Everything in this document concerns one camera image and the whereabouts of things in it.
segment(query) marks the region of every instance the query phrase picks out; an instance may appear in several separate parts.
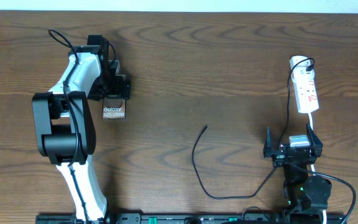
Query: power outlet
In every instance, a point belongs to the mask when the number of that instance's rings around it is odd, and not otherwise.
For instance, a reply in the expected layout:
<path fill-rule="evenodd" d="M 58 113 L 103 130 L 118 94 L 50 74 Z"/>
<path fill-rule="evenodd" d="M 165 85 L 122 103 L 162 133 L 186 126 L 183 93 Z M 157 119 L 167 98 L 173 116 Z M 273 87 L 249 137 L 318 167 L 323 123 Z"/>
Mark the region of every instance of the power outlet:
<path fill-rule="evenodd" d="M 290 60 L 291 69 L 301 60 L 306 59 L 304 56 L 294 56 Z M 311 113 L 316 111 L 318 106 L 316 85 L 314 83 L 314 70 L 306 71 L 311 65 L 309 60 L 300 63 L 293 69 L 291 79 L 293 82 L 296 98 L 296 106 L 299 113 Z"/>

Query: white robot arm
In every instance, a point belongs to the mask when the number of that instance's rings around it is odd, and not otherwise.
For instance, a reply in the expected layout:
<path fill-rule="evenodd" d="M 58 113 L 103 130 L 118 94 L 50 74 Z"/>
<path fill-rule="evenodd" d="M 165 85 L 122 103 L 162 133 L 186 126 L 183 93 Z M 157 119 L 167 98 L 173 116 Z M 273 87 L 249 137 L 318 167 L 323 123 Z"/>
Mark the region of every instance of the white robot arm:
<path fill-rule="evenodd" d="M 116 75 L 119 62 L 108 60 L 108 47 L 101 35 L 90 35 L 88 45 L 72 47 L 58 83 L 47 93 L 36 93 L 32 100 L 39 151 L 63 174 L 74 199 L 76 219 L 83 221 L 102 221 L 108 209 L 92 162 L 96 135 L 87 99 L 129 99 L 131 83 L 126 75 Z M 70 117 L 71 124 L 52 124 L 51 119 L 62 117 Z"/>

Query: white wall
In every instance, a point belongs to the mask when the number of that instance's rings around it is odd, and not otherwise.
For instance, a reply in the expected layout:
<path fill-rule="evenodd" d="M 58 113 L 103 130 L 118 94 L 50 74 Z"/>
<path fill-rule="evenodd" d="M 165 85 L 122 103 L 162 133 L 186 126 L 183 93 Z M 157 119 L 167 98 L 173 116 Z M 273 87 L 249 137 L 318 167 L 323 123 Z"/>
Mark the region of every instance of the white wall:
<path fill-rule="evenodd" d="M 0 9 L 358 13 L 358 0 L 0 0 Z"/>

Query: electrical cord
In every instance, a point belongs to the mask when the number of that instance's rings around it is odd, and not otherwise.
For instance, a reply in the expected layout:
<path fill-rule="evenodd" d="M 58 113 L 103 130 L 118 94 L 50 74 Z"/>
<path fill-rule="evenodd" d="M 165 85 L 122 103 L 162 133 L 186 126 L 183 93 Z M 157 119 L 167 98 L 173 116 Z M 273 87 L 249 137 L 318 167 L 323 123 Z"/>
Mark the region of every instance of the electrical cord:
<path fill-rule="evenodd" d="M 197 178 L 198 178 L 198 182 L 200 183 L 200 186 L 201 188 L 203 189 L 204 193 L 212 198 L 212 199 L 217 199 L 217 200 L 224 200 L 224 199 L 248 199 L 248 198 L 252 198 L 252 197 L 255 197 L 258 192 L 262 189 L 262 187 L 266 184 L 266 182 L 269 180 L 269 178 L 274 174 L 274 172 L 277 170 L 277 168 L 273 168 L 272 171 L 270 171 L 270 173 L 268 174 L 268 176 L 265 178 L 265 180 L 261 183 L 261 185 L 258 187 L 258 189 L 255 191 L 255 193 L 253 193 L 252 195 L 248 195 L 248 196 L 230 196 L 230 197 L 215 197 L 215 196 L 212 196 L 210 195 L 206 189 L 204 188 L 204 185 L 201 181 L 201 178 L 200 178 L 200 175 L 198 174 L 198 171 L 197 171 L 197 168 L 196 168 L 196 162 L 194 161 L 194 151 L 196 149 L 196 146 L 197 146 L 197 143 L 198 141 L 200 140 L 201 136 L 203 135 L 203 133 L 205 132 L 205 130 L 208 128 L 208 125 L 206 125 L 203 130 L 201 131 L 200 135 L 198 136 L 195 144 L 194 144 L 194 147 L 193 147 L 193 152 L 191 153 L 191 161 L 193 163 L 193 167 L 194 167 L 194 171 L 196 172 L 196 175 L 197 175 Z"/>
<path fill-rule="evenodd" d="M 62 41 L 58 40 L 52 34 L 52 32 L 56 33 L 57 35 L 59 35 L 67 44 L 65 44 Z M 68 97 L 68 94 L 67 94 L 67 86 L 68 86 L 67 83 L 70 80 L 71 74 L 74 72 L 74 70 L 77 67 L 77 65 L 79 64 L 80 60 L 78 58 L 78 54 L 75 51 L 73 45 L 71 44 L 71 42 L 63 34 L 61 34 L 59 31 L 57 31 L 55 29 L 49 29 L 48 33 L 54 40 L 56 40 L 57 42 L 59 42 L 60 44 L 62 44 L 64 46 L 70 48 L 73 51 L 74 56 L 75 56 L 75 64 L 74 64 L 73 68 L 71 68 L 71 70 L 68 73 L 66 79 L 63 81 L 63 95 L 65 97 L 65 100 L 66 100 L 66 103 L 67 103 L 67 106 L 68 106 L 68 112 L 69 112 L 70 116 L 72 117 L 73 124 L 74 124 L 74 130 L 75 130 L 75 151 L 74 151 L 74 156 L 71 159 L 71 162 L 67 165 L 68 167 L 71 167 L 73 165 L 73 163 L 75 162 L 75 160 L 77 159 L 78 148 L 80 147 L 80 133 L 78 131 L 78 123 L 77 123 L 77 120 L 76 120 L 76 117 L 75 117 L 75 114 L 74 114 L 74 110 L 73 110 L 73 107 L 71 105 L 71 101 L 70 101 L 70 99 Z"/>
<path fill-rule="evenodd" d="M 62 41 L 58 40 L 53 34 L 57 34 L 59 35 L 67 44 L 63 43 Z M 71 101 L 70 101 L 70 98 L 67 94 L 67 83 L 68 81 L 70 80 L 70 77 L 71 77 L 71 74 L 74 72 L 75 68 L 77 67 L 77 65 L 79 64 L 80 60 L 78 58 L 78 54 L 77 52 L 75 51 L 73 45 L 71 44 L 71 42 L 63 35 L 61 34 L 59 31 L 55 30 L 55 29 L 49 29 L 48 30 L 48 33 L 49 35 L 54 39 L 56 40 L 57 42 L 59 42 L 60 44 L 64 45 L 65 47 L 68 47 L 70 48 L 73 53 L 74 53 L 74 56 L 75 56 L 75 64 L 73 66 L 73 68 L 71 68 L 70 72 L 68 73 L 66 79 L 63 81 L 63 95 L 64 95 L 64 98 L 66 100 L 66 103 L 67 103 L 67 106 L 68 106 L 68 112 L 70 114 L 70 116 L 72 117 L 72 121 L 73 121 L 73 124 L 74 124 L 74 130 L 75 130 L 75 151 L 74 151 L 74 156 L 73 158 L 71 159 L 71 162 L 67 165 L 68 168 L 70 169 L 70 174 L 71 176 L 73 177 L 73 182 L 74 182 L 74 186 L 75 186 L 75 190 L 77 191 L 77 194 L 78 194 L 78 197 L 80 198 L 80 201 L 81 201 L 81 206 L 83 207 L 84 209 L 84 215 L 85 215 L 85 223 L 89 223 L 90 221 L 90 218 L 88 216 L 88 212 L 86 211 L 86 204 L 85 204 L 85 201 L 84 201 L 84 198 L 81 194 L 81 191 L 80 191 L 80 188 L 78 186 L 78 182 L 76 180 L 76 177 L 75 177 L 75 174 L 74 174 L 74 168 L 73 168 L 73 164 L 74 162 L 76 161 L 77 159 L 77 155 L 78 155 L 78 150 L 79 150 L 79 147 L 80 147 L 80 132 L 78 130 L 78 123 L 77 123 L 77 120 L 76 120 L 76 117 L 75 117 L 75 113 L 74 113 L 74 110 L 73 110 L 73 107 L 71 105 Z"/>
<path fill-rule="evenodd" d="M 341 224 L 344 224 L 346 222 L 346 220 L 349 218 L 349 216 L 351 215 L 354 206 L 356 205 L 356 197 L 357 197 L 357 195 L 356 195 L 356 190 L 354 190 L 354 187 L 351 184 L 349 184 L 348 182 L 346 182 L 345 180 L 341 180 L 341 179 L 339 179 L 337 177 L 333 177 L 331 175 L 327 175 L 327 174 L 323 174 L 323 173 L 319 173 L 319 172 L 313 172 L 313 171 L 306 170 L 306 169 L 302 169 L 301 167 L 298 167 L 298 166 L 292 164 L 291 162 L 288 162 L 287 164 L 289 166 L 293 167 L 294 169 L 296 169 L 297 171 L 306 172 L 306 173 L 309 173 L 309 174 L 318 175 L 320 177 L 325 177 L 325 178 L 329 178 L 329 179 L 332 179 L 332 180 L 336 180 L 336 181 L 348 186 L 352 190 L 353 199 L 352 199 L 351 207 L 350 207 L 349 211 L 347 211 L 345 217 L 342 219 L 342 222 L 341 222 Z"/>
<path fill-rule="evenodd" d="M 114 49 L 114 46 L 110 42 L 108 42 L 108 43 L 109 43 L 109 45 L 110 45 L 110 47 L 112 49 L 112 52 L 114 53 L 114 58 L 112 59 L 112 62 L 110 62 L 110 64 L 109 64 L 109 67 L 110 67 L 116 61 L 117 54 L 116 54 L 116 49 Z"/>
<path fill-rule="evenodd" d="M 251 207 L 245 209 L 244 212 L 243 212 L 242 215 L 241 215 L 241 220 L 244 220 L 244 219 L 245 219 L 245 216 L 244 216 L 244 215 L 246 215 L 246 213 L 248 212 L 248 210 L 250 210 L 250 209 L 252 209 L 252 208 L 257 208 L 257 209 L 259 209 L 259 211 L 262 212 L 262 214 L 267 218 L 267 220 L 270 220 L 270 219 L 268 218 L 268 216 L 264 213 L 264 211 L 263 211 L 262 209 L 260 209 L 258 206 L 251 206 Z"/>
<path fill-rule="evenodd" d="M 311 116 L 311 112 L 308 113 L 308 116 L 309 116 L 310 128 L 313 130 L 313 118 Z M 316 169 L 314 168 L 314 164 L 310 164 L 310 169 L 311 169 L 311 171 L 316 172 Z M 327 224 L 327 211 L 326 210 L 323 210 L 323 224 Z"/>
<path fill-rule="evenodd" d="M 281 141 L 283 139 L 283 136 L 284 136 L 284 133 L 285 131 L 287 130 L 287 127 L 288 127 L 288 121 L 290 120 L 290 96 L 291 96 L 291 91 L 290 91 L 290 79 L 291 79 L 291 74 L 293 72 L 293 70 L 302 62 L 305 62 L 307 60 L 312 60 L 313 63 L 311 65 L 309 65 L 309 67 L 306 68 L 306 71 L 312 71 L 312 69 L 314 68 L 314 64 L 316 63 L 314 61 L 314 58 L 306 58 L 306 59 L 303 59 L 301 60 L 300 62 L 296 63 L 291 71 L 290 71 L 290 74 L 288 75 L 288 80 L 287 80 L 287 87 L 288 87 L 288 98 L 287 98 L 287 122 L 285 123 L 285 127 L 284 127 L 284 130 L 283 132 L 281 133 L 280 135 L 280 138 L 278 139 L 278 143 L 277 143 L 277 150 L 280 149 L 280 146 L 281 146 Z"/>

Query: power strip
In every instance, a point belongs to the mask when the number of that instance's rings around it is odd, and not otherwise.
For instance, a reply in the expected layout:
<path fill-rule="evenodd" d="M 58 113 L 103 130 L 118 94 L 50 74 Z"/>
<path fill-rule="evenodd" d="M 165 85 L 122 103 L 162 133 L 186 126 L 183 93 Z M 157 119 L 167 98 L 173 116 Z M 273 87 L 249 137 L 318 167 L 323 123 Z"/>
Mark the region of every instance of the power strip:
<path fill-rule="evenodd" d="M 306 58 L 305 56 L 292 57 L 290 60 L 291 69 Z M 311 113 L 319 108 L 316 85 L 314 84 L 314 70 L 306 71 L 306 68 L 310 65 L 310 60 L 304 61 L 297 65 L 291 74 L 299 113 Z"/>

